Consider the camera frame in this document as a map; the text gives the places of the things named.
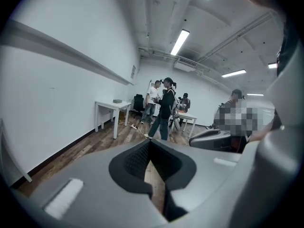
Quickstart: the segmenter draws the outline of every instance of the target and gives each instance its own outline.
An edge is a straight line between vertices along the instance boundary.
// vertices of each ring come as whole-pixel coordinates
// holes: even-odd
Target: jeans
[[[148,103],[148,105],[146,106],[146,108],[144,110],[144,113],[142,114],[141,121],[144,122],[144,120],[146,119],[148,113],[150,113],[148,122],[152,122],[153,121],[152,116],[153,116],[153,114],[155,112],[155,106],[156,106],[156,104]]]
[[[160,125],[160,132],[161,132],[161,139],[167,140],[168,139],[168,120],[169,119],[162,119],[161,118],[162,112],[158,114],[155,122],[153,123],[148,135],[153,137]]]

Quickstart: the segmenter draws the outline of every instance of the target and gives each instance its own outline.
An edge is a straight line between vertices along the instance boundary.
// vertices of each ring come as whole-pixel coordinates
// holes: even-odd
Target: ceiling
[[[178,56],[199,62],[196,74],[226,88],[264,93],[276,78],[283,24],[247,0],[126,0],[142,57],[174,62],[182,29],[190,32]],[[245,69],[229,78],[222,74]]]

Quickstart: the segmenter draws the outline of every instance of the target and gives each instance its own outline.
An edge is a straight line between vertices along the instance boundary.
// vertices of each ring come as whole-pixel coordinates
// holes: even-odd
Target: white sneaker
[[[146,137],[146,138],[149,138],[149,139],[152,139],[152,137],[150,137],[148,134],[144,134],[144,136]]]

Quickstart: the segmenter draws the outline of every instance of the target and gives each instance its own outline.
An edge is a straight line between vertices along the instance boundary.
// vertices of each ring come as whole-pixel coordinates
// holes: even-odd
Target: white strip
[[[216,164],[220,164],[220,165],[226,165],[226,166],[235,166],[237,163],[236,162],[231,162],[231,161],[226,161],[223,159],[219,159],[219,158],[214,158],[213,160]]]
[[[247,94],[247,95],[264,96],[263,94]]]
[[[178,51],[180,50],[182,44],[184,44],[185,40],[187,39],[188,35],[189,35],[188,31],[185,31],[184,29],[181,31],[180,36],[177,39],[177,41],[176,41],[176,43],[175,43],[175,45],[173,47],[171,55],[175,56],[178,53]]]
[[[277,68],[277,64],[276,63],[270,63],[268,64],[269,68]]]
[[[226,77],[230,77],[230,76],[234,76],[234,75],[239,75],[239,74],[245,74],[246,71],[245,70],[239,70],[237,72],[233,72],[233,73],[230,73],[230,74],[224,74],[222,75],[223,78],[226,78]]]
[[[83,186],[83,181],[71,179],[57,196],[44,208],[44,211],[56,219],[61,219],[70,208]]]

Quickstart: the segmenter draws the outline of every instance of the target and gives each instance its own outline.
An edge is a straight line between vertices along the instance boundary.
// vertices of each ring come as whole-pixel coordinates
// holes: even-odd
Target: fluorescent light
[[[269,63],[268,67],[269,68],[277,68],[277,64],[276,63]]]
[[[171,52],[171,55],[176,55],[178,53],[178,51],[180,50],[182,44],[184,44],[185,40],[187,39],[188,35],[190,34],[189,31],[186,31],[186,30],[182,30],[181,33],[180,33],[180,36],[179,38],[177,39],[174,47],[173,47],[173,50]]]
[[[224,74],[222,75],[223,78],[226,78],[226,77],[230,77],[230,76],[234,76],[234,75],[238,75],[238,74],[244,74],[246,73],[245,70],[239,70],[237,72],[233,72],[233,73],[230,73],[230,74]]]
[[[247,94],[247,95],[264,96],[263,94]]]

